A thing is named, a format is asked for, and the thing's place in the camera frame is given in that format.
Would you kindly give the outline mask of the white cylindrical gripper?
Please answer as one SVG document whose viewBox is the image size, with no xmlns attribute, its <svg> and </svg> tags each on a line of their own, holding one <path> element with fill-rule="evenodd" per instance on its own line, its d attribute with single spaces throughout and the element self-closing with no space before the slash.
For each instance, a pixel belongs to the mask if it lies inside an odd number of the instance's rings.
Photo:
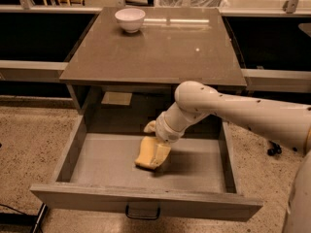
<svg viewBox="0 0 311 233">
<path fill-rule="evenodd" d="M 173 103 L 168 110 L 162 112 L 156 121 L 150 121 L 144 128 L 145 133 L 153 133 L 161 140 L 152 139 L 150 143 L 151 169 L 159 167 L 168 157 L 171 146 L 166 143 L 177 142 L 188 127 L 194 124 L 194 114 L 181 109 Z"/>
</svg>

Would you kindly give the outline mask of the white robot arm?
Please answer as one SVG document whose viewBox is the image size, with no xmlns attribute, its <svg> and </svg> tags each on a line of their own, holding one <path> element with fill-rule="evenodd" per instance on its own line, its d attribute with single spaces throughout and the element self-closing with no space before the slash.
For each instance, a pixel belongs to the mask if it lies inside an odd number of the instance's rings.
<svg viewBox="0 0 311 233">
<path fill-rule="evenodd" d="M 242 97 L 219 93 L 202 83 L 178 85 L 175 102 L 149 122 L 140 151 L 148 156 L 148 166 L 156 168 L 187 128 L 207 116 L 217 116 L 288 149 L 305 153 L 294 178 L 282 233 L 311 232 L 311 110 L 304 104 Z"/>
</svg>

